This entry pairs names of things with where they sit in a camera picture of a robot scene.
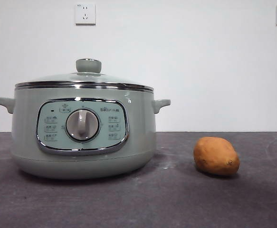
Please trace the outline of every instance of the lid knob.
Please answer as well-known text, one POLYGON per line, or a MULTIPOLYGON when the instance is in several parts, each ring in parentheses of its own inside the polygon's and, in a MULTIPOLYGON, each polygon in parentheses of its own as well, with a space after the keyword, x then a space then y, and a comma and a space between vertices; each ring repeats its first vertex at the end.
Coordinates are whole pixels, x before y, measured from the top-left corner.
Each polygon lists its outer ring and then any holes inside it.
POLYGON ((92 58, 81 58, 76 61, 76 69, 79 73, 83 73, 83 72, 100 73, 101 62, 92 58))

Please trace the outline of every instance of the potato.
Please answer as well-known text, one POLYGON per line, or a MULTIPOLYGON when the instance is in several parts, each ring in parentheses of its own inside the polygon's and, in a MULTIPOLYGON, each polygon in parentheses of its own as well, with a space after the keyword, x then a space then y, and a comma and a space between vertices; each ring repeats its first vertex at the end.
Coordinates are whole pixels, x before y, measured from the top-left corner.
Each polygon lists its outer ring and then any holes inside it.
POLYGON ((200 138, 194 147, 196 167, 216 175, 230 176, 239 169, 239 157, 232 144, 217 137, 200 138))

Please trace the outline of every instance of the white dial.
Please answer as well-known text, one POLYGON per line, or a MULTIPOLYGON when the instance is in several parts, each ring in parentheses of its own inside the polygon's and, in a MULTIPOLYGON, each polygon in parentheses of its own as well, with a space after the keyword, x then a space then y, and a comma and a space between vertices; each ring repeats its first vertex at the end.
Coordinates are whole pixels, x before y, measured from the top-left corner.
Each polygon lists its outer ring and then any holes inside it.
POLYGON ((67 119, 67 132, 75 140, 91 139, 97 133, 98 128, 98 118, 87 109, 74 111, 67 119))

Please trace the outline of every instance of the chrome trim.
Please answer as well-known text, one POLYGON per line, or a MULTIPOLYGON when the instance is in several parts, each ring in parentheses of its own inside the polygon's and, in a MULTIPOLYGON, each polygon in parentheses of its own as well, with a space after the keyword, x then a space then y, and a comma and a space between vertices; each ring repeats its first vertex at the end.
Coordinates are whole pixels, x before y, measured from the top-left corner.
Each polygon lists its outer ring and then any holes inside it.
POLYGON ((125 135, 122 138, 122 140, 112 146, 109 147, 102 147, 102 148, 96 148, 96 149, 60 149, 60 148, 54 148, 50 146, 46 146, 39 138, 38 136, 38 124, 39 124, 39 117, 40 117, 40 111, 41 108, 47 104, 47 103, 52 103, 52 102, 61 102, 61 101, 76 101, 75 98, 60 98, 60 99, 50 99, 47 100, 45 103, 42 104, 42 106, 39 108, 38 111, 38 119, 37 119, 37 125, 36 125, 36 139, 38 142, 39 148, 50 154, 55 154, 55 155, 67 155, 67 156, 83 156, 83 155, 95 155, 95 154, 103 154, 103 153, 110 153, 110 152, 115 152, 119 149, 121 149, 124 146, 124 143, 129 137, 129 122, 128 122, 128 117, 126 113, 126 109, 124 105, 117 101, 117 100, 109 100, 109 99, 102 99, 102 98, 81 98, 83 101, 95 101, 95 102, 109 102, 109 103, 117 103, 121 106, 121 108, 124 111, 124 120, 125 120, 125 135))
POLYGON ((154 89, 145 85, 129 83, 107 83, 107 82, 71 82, 71 81, 38 81, 24 82, 15 85, 15 90, 36 88, 92 88, 92 89, 117 89, 133 90, 153 93, 154 89))
POLYGON ((78 60, 86 60, 86 61, 96 61, 96 62, 100 62, 99 60, 97 59, 93 59, 93 58, 80 58, 80 59, 77 59, 78 60))

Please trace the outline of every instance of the stainless steel rim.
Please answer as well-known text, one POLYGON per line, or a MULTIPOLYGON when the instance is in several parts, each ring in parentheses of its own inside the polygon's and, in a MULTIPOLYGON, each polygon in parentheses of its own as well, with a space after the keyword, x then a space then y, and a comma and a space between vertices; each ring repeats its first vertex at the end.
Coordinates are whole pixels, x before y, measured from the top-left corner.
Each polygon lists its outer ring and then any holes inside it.
POLYGON ((15 85, 15 90, 38 89, 38 88, 92 88, 92 89, 117 89, 133 90, 153 93, 154 89, 145 85, 129 83, 106 83, 106 82, 70 82, 70 81, 38 81, 24 82, 15 85))

